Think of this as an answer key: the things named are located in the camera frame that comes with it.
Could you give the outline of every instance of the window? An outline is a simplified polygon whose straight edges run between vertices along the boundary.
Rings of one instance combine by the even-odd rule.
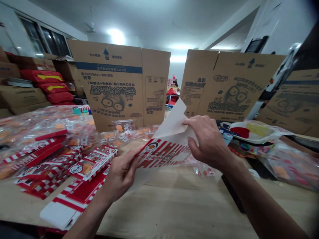
[[[57,56],[72,56],[66,41],[72,37],[36,20],[21,16],[20,19],[38,56],[44,52]]]
[[[22,24],[26,29],[26,32],[30,38],[30,41],[33,45],[34,50],[38,56],[41,56],[43,52],[48,53],[47,49],[45,48],[44,42],[41,40],[40,32],[37,29],[37,25],[29,20],[21,18]]]

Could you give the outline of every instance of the forearm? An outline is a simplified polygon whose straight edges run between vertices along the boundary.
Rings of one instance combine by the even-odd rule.
[[[88,239],[94,238],[104,215],[112,205],[100,189],[90,202],[89,206],[77,219],[71,229],[65,234],[63,239],[76,238]]]
[[[308,238],[306,233],[251,176],[242,162],[225,173],[259,238]]]

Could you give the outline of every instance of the white tray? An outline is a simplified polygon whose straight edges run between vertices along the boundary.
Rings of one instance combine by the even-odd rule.
[[[231,128],[235,128],[235,127],[242,127],[242,128],[246,128],[247,126],[247,123],[245,122],[235,122],[235,123],[228,123],[228,122],[222,122],[221,123],[221,126],[223,127],[223,125],[226,124],[229,126],[229,130]],[[268,128],[268,134],[266,137],[261,137],[257,134],[254,134],[254,133],[251,133],[249,132],[249,138],[242,138],[242,137],[239,137],[239,136],[236,136],[236,135],[233,135],[235,138],[238,138],[238,139],[242,139],[244,141],[247,141],[249,143],[253,143],[253,144],[264,144],[268,141],[268,139],[272,136],[273,133],[275,133],[275,130],[270,128],[270,127],[267,127]]]

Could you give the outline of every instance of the left hand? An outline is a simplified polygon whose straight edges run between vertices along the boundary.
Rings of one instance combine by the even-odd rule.
[[[112,160],[110,171],[105,183],[101,188],[103,194],[110,203],[115,202],[132,186],[135,171],[139,165],[141,157],[135,155],[142,149],[141,147],[131,149],[127,154],[115,157]]]

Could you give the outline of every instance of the wooden table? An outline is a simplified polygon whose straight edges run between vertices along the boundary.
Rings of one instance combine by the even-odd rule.
[[[13,180],[0,181],[0,220],[52,227],[39,214],[73,179],[45,200],[21,193]],[[311,235],[318,222],[318,194],[256,180]],[[139,190],[125,194],[108,210],[98,234],[122,238],[257,238],[220,176],[199,178],[187,166],[161,169]]]

